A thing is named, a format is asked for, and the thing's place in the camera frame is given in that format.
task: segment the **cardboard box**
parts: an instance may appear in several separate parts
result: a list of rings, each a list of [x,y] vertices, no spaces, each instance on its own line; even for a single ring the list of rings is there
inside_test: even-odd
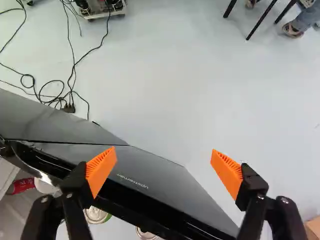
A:
[[[320,240],[320,216],[304,223],[308,240]]]

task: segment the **power cable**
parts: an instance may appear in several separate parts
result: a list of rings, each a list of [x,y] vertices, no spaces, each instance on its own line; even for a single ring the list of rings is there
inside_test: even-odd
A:
[[[20,24],[20,26],[17,28],[17,30],[15,31],[15,33],[12,35],[12,37],[9,39],[9,41],[6,42],[6,44],[2,47],[2,49],[0,50],[0,54],[4,51],[4,49],[6,48],[6,46],[12,41],[12,39],[15,37],[15,35],[17,34],[17,32],[20,30],[20,28],[25,24],[26,22],[26,19],[27,19],[27,11],[22,3],[22,0],[15,0],[20,6],[21,8],[12,8],[12,9],[8,9],[8,10],[5,10],[3,12],[0,12],[0,15],[1,14],[4,14],[4,13],[7,13],[7,12],[10,12],[10,11],[14,11],[14,10],[19,10],[19,11],[23,11],[24,12],[24,19],[23,19],[23,22]],[[73,94],[76,94],[81,100],[83,100],[86,104],[87,104],[87,119],[89,120],[89,112],[90,112],[90,104],[87,100],[85,100],[83,97],[80,96],[80,94],[76,91],[74,91],[74,87],[75,87],[75,84],[76,84],[76,80],[77,80],[77,72],[76,72],[76,65],[78,63],[80,63],[87,55],[89,55],[91,52],[93,52],[94,50],[97,50],[99,49],[102,45],[103,45],[103,42],[104,42],[104,39],[106,38],[106,36],[109,34],[109,20],[110,20],[110,17],[111,17],[111,10],[109,9],[108,7],[108,10],[109,10],[109,15],[108,15],[108,18],[106,20],[106,34],[102,37],[101,39],[101,42],[100,44],[97,46],[97,47],[94,47],[92,49],[90,49],[87,53],[85,53],[78,61],[75,60],[75,54],[74,54],[74,49],[73,49],[73,46],[72,46],[72,43],[70,41],[70,29],[69,29],[69,16],[68,16],[68,13],[67,13],[67,10],[66,8],[74,15],[74,17],[76,18],[77,20],[77,23],[78,23],[78,26],[79,26],[79,31],[80,31],[80,35],[82,35],[82,31],[81,31],[81,26],[79,24],[79,21],[77,19],[77,16],[75,15],[75,13],[69,8],[68,5],[70,5],[72,7],[72,9],[74,10],[72,4],[66,4],[66,2],[64,0],[60,0],[60,2],[62,3],[63,5],[63,10],[64,10],[64,13],[66,15],[66,19],[67,19],[67,40],[68,40],[68,43],[69,43],[69,46],[70,46],[70,49],[71,49],[71,52],[72,52],[72,62],[73,62],[73,65],[72,65],[72,69],[71,69],[71,74],[67,80],[67,85],[69,87],[69,91],[63,95],[63,92],[65,90],[65,83],[62,81],[62,80],[58,80],[58,79],[55,79],[55,80],[50,80],[48,82],[46,82],[41,88],[40,88],[40,91],[37,93],[36,91],[36,79],[33,75],[31,74],[25,74],[25,73],[21,73],[19,71],[17,71],[16,69],[14,69],[13,67],[9,67],[5,64],[3,64],[2,62],[0,62],[0,65],[15,72],[16,74],[20,75],[20,83],[21,85],[26,88],[26,89],[32,89],[33,90],[33,93],[29,93],[27,92],[26,90],[24,90],[22,87],[19,87],[19,86],[16,86],[12,83],[9,83],[7,81],[4,81],[4,80],[0,80],[0,82],[2,83],[5,83],[5,84],[8,84],[12,87],[15,87],[17,89],[20,89],[22,90],[24,93],[26,93],[27,95],[29,96],[35,96],[37,98],[37,100],[42,103],[42,104],[47,104],[48,106],[51,106],[53,103],[55,103],[55,108],[60,105],[60,109],[64,109],[66,107],[68,108],[73,108],[73,112],[75,112],[75,105],[74,105],[74,96]],[[70,84],[70,81],[72,79],[74,75],[74,81],[72,83],[72,85]],[[32,84],[30,85],[26,85],[24,83],[24,79],[25,77],[29,77],[31,78],[32,80]],[[47,87],[49,84],[52,84],[52,83],[61,83],[62,84],[62,88],[61,88],[61,91],[58,95],[56,96],[51,96],[51,95],[44,95],[44,94],[41,94],[43,89],[45,87]],[[50,100],[43,100],[42,97],[46,97],[46,98],[52,98]]]

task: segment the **floor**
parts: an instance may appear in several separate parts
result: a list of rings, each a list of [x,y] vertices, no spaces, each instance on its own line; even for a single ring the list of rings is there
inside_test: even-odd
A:
[[[1,9],[16,6],[2,2]],[[90,120],[185,165],[237,224],[243,215],[209,165],[212,148],[249,163],[268,181],[269,196],[294,199],[304,219],[320,212],[320,33],[310,29],[295,40],[281,35],[299,9],[273,25],[288,3],[279,0],[246,41],[269,2],[247,10],[239,0],[223,19],[226,0],[129,0],[127,16],[110,21],[103,47],[76,69],[75,89],[90,102]],[[43,0],[27,10],[25,26],[0,61],[34,74],[37,89],[66,81],[72,58],[62,4]],[[22,19],[22,12],[0,16],[0,46]],[[82,37],[70,18],[76,59],[105,33],[104,20],[79,21]],[[0,79],[19,84],[3,67]],[[76,110],[86,117],[84,102],[76,100]]]

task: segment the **black chair leg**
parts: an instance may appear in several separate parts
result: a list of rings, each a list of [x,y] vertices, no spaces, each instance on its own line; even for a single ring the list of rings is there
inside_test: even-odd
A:
[[[235,4],[236,4],[237,0],[231,0],[231,2],[229,3],[228,8],[225,10],[225,13],[223,14],[223,17],[226,19],[227,17],[229,17],[229,14],[231,13],[232,9],[234,8]]]
[[[282,11],[282,13],[278,16],[278,18],[274,21],[274,24],[277,24],[278,22],[280,22],[280,20],[284,17],[284,15],[286,15],[286,13],[290,10],[290,8],[293,7],[293,5],[295,5],[297,2],[297,0],[291,0],[289,2],[289,4],[285,7],[285,9]]]
[[[256,23],[256,25],[254,26],[254,28],[251,30],[251,32],[249,33],[249,35],[246,37],[246,40],[249,40],[251,38],[251,36],[255,33],[255,31],[257,30],[257,28],[260,26],[260,24],[262,23],[262,21],[265,19],[265,17],[268,15],[268,13],[270,12],[270,10],[272,9],[272,7],[276,4],[278,0],[272,0],[272,2],[270,3],[270,5],[267,7],[267,9],[264,11],[264,13],[262,14],[262,16],[260,17],[259,21]]]

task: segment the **person's foot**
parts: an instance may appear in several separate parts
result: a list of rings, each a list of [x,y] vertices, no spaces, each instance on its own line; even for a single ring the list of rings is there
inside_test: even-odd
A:
[[[305,33],[303,31],[299,31],[292,26],[292,22],[288,22],[282,27],[282,31],[285,35],[292,39],[301,38]]]
[[[257,3],[257,0],[245,0],[245,7],[247,9],[253,9]]]

